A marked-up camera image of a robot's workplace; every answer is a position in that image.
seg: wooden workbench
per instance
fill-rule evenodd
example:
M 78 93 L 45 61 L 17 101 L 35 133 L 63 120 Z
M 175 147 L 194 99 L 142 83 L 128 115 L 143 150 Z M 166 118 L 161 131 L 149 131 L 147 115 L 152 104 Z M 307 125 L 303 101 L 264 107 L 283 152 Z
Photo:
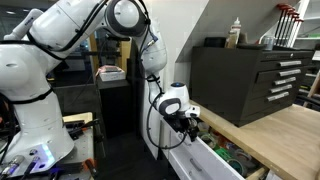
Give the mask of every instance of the wooden workbench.
M 210 110 L 200 119 L 284 180 L 315 180 L 320 169 L 320 113 L 293 105 L 240 128 Z

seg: blue light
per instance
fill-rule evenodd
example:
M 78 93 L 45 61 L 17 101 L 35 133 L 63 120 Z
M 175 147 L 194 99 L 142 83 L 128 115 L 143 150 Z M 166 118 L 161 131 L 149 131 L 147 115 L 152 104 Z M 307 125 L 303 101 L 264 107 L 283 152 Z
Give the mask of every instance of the blue light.
M 47 155 L 47 158 L 48 158 L 48 164 L 52 164 L 54 163 L 54 157 L 49 149 L 49 147 L 45 144 L 42 145 L 42 148 L 45 152 L 45 154 Z
M 45 144 L 42 145 L 42 148 L 43 148 L 43 150 L 45 150 L 45 151 L 50 151 L 50 150 L 49 150 L 49 147 L 48 147 L 47 145 L 45 145 Z

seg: bottle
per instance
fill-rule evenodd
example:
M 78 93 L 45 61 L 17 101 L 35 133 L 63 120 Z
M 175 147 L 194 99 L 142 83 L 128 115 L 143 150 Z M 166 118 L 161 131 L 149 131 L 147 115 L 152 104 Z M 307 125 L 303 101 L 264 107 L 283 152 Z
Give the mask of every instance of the bottle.
M 236 41 L 237 41 L 237 31 L 231 30 L 229 31 L 229 37 L 226 41 L 225 48 L 234 49 L 236 48 Z
M 236 44 L 238 44 L 239 36 L 240 36 L 240 30 L 241 30 L 241 24 L 239 21 L 239 17 L 237 17 L 237 20 L 234 21 L 234 24 L 231 26 L 231 30 L 234 30 L 237 32 L 237 40 Z

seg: drawer handle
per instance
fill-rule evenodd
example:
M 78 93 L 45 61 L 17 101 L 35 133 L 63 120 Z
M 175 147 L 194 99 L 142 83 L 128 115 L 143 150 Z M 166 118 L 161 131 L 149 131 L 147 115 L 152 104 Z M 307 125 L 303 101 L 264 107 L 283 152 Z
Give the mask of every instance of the drawer handle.
M 194 166 L 194 168 L 196 168 L 197 171 L 202 171 L 202 169 L 199 168 L 199 166 L 196 164 L 196 162 L 194 162 L 194 160 L 192 158 L 190 159 L 190 162 Z
M 271 93 L 276 93 L 276 92 L 280 92 L 280 91 L 287 90 L 287 89 L 291 89 L 291 88 L 292 88 L 292 85 L 291 85 L 291 84 L 288 84 L 288 85 L 286 85 L 286 86 L 282 86 L 282 87 L 270 89 L 270 92 L 271 92 Z
M 301 65 L 301 64 L 302 64 L 301 61 L 279 62 L 279 65 L 280 65 L 281 67 Z
M 182 141 L 182 139 L 183 139 L 183 134 L 179 134 L 178 137 L 179 137 L 179 139 Z M 183 143 L 184 143 L 186 146 L 191 146 L 191 145 L 192 145 L 191 143 L 187 143 L 187 142 L 186 142 L 186 139 L 184 140 Z
M 295 70 L 292 70 L 292 71 L 279 72 L 279 75 L 280 75 L 281 77 L 283 77 L 283 76 L 289 76 L 289 75 L 300 74 L 300 73 L 301 73 L 301 70 L 300 70 L 300 69 L 295 69 Z
M 289 96 L 289 92 L 283 92 L 283 93 L 275 95 L 275 96 L 270 96 L 267 99 L 268 99 L 269 102 L 271 102 L 271 101 L 274 101 L 274 100 L 277 100 L 277 99 L 284 98 L 286 96 Z
M 288 83 L 288 82 L 293 82 L 293 81 L 296 81 L 296 80 L 297 80 L 296 77 L 292 77 L 292 78 L 289 78 L 289 79 L 275 81 L 274 84 L 275 85 L 280 85 L 280 84 L 285 84 L 285 83 Z

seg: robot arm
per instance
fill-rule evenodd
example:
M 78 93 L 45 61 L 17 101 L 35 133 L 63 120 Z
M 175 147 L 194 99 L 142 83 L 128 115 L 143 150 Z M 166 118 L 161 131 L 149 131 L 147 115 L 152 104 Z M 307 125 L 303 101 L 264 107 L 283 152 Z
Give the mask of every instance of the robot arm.
M 159 24 L 149 19 L 143 1 L 139 2 L 145 12 L 135 0 L 60 0 L 43 14 L 31 11 L 5 37 L 15 41 L 0 42 L 0 93 L 14 106 L 21 127 L 5 146 L 4 162 L 22 155 L 24 165 L 29 164 L 33 162 L 29 152 L 37 150 L 45 167 L 38 167 L 38 163 L 32 173 L 42 172 L 72 150 L 74 142 L 65 135 L 58 99 L 45 75 L 99 28 L 115 36 L 132 37 L 140 45 L 139 59 L 150 89 L 150 104 L 161 115 L 174 114 L 179 119 L 199 116 L 200 109 L 190 105 L 184 84 L 174 83 L 166 93 L 162 91 L 159 72 L 167 63 L 166 47 Z M 19 168 L 12 177 L 22 175 L 24 170 Z
M 32 23 L 41 15 L 42 11 L 39 9 L 32 9 L 28 16 L 16 27 L 13 29 L 12 33 L 4 36 L 4 40 L 21 40 L 29 31 L 32 26 Z
M 139 2 L 145 13 L 135 0 L 60 0 L 35 21 L 29 37 L 33 36 L 36 42 L 49 47 L 51 52 L 62 58 L 99 28 L 105 28 L 118 37 L 132 37 L 141 47 L 140 59 L 151 91 L 149 101 L 153 102 L 159 93 L 163 93 L 159 89 L 158 79 L 159 72 L 167 63 L 167 54 L 159 24 L 149 19 L 143 1 Z M 88 7 L 96 11 L 88 14 Z M 57 27 L 58 33 L 51 31 Z M 168 92 L 158 96 L 153 105 L 163 116 L 179 113 L 189 118 L 200 114 L 198 107 L 190 105 L 188 90 L 181 83 L 172 84 Z

